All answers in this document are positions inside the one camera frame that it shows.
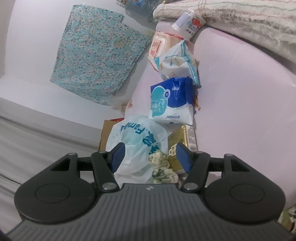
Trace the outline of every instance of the green floral cloth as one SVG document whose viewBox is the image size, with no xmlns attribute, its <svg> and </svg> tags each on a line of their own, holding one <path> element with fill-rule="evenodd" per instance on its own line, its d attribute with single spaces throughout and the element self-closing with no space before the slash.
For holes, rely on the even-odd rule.
<svg viewBox="0 0 296 241">
<path fill-rule="evenodd" d="M 150 38 L 121 23 L 122 14 L 74 5 L 50 81 L 83 98 L 108 105 Z"/>
<path fill-rule="evenodd" d="M 178 182 L 178 175 L 169 168 L 168 156 L 161 150 L 151 154 L 148 158 L 148 162 L 153 167 L 152 178 L 154 184 Z"/>
</svg>

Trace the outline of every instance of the gold package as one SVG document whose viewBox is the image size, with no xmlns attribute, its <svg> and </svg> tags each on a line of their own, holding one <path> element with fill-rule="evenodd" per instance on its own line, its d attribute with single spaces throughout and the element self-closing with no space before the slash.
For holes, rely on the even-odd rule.
<svg viewBox="0 0 296 241">
<path fill-rule="evenodd" d="M 197 151 L 194 128 L 189 125 L 182 125 L 168 137 L 168 161 L 170 168 L 178 175 L 185 173 L 176 156 L 176 146 L 179 142 L 187 146 L 189 150 Z"/>
</svg>

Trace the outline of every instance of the beige blanket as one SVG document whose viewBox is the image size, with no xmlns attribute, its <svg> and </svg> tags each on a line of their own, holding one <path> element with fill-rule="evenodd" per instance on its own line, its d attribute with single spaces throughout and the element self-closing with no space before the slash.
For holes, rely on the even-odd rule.
<svg viewBox="0 0 296 241">
<path fill-rule="evenodd" d="M 296 63 L 296 0 L 183 0 L 160 4 L 155 18 L 192 7 L 209 26 L 261 45 Z"/>
</svg>

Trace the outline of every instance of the familymart bag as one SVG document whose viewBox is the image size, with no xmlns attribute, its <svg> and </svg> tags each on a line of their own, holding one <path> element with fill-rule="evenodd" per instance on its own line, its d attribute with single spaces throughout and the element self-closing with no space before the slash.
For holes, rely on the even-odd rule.
<svg viewBox="0 0 296 241">
<path fill-rule="evenodd" d="M 148 157 L 157 150 L 168 152 L 167 131 L 145 116 L 130 116 L 112 127 L 106 151 L 119 142 L 126 146 L 126 154 L 114 177 L 123 183 L 146 183 L 151 177 L 152 167 Z"/>
</svg>

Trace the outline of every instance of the brown cardboard box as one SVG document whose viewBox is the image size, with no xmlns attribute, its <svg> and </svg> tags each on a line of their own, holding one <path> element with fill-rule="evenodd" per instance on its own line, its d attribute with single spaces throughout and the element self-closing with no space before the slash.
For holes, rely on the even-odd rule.
<svg viewBox="0 0 296 241">
<path fill-rule="evenodd" d="M 107 140 L 108 140 L 108 137 L 109 137 L 110 132 L 112 130 L 112 127 L 117 123 L 118 122 L 116 122 L 116 121 L 104 120 L 103 129 L 102 129 L 102 133 L 101 133 L 101 140 L 99 143 L 99 151 L 106 150 Z"/>
</svg>

